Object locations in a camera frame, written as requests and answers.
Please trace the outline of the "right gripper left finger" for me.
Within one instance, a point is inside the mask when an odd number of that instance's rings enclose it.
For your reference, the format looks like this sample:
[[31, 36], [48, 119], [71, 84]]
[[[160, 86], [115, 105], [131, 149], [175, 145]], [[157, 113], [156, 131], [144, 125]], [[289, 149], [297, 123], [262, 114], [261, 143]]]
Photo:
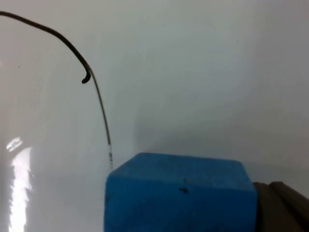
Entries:
[[307, 232], [309, 227], [300, 227], [279, 195], [269, 186], [254, 182], [258, 194], [257, 232]]

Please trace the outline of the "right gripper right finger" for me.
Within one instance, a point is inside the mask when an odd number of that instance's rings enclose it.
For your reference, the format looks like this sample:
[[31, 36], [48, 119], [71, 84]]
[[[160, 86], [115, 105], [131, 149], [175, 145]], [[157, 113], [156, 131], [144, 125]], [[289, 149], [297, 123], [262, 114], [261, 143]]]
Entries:
[[308, 227], [309, 199], [283, 182], [271, 182], [269, 186], [279, 195], [300, 227]]

